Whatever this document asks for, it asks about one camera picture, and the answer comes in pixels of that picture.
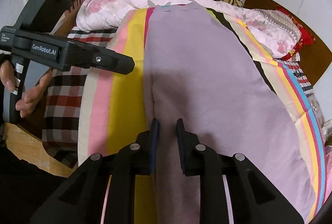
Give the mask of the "person's left hand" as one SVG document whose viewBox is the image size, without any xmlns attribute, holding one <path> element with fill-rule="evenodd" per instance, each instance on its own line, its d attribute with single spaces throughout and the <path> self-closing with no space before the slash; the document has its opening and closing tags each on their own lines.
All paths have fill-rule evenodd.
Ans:
<svg viewBox="0 0 332 224">
<path fill-rule="evenodd" d="M 52 70 L 48 70 L 40 79 L 38 84 L 25 92 L 25 95 L 16 103 L 16 110 L 20 112 L 21 118 L 33 113 L 38 102 L 52 79 Z M 1 64 L 1 82 L 9 92 L 15 90 L 15 77 L 12 64 L 6 60 Z"/>
</svg>

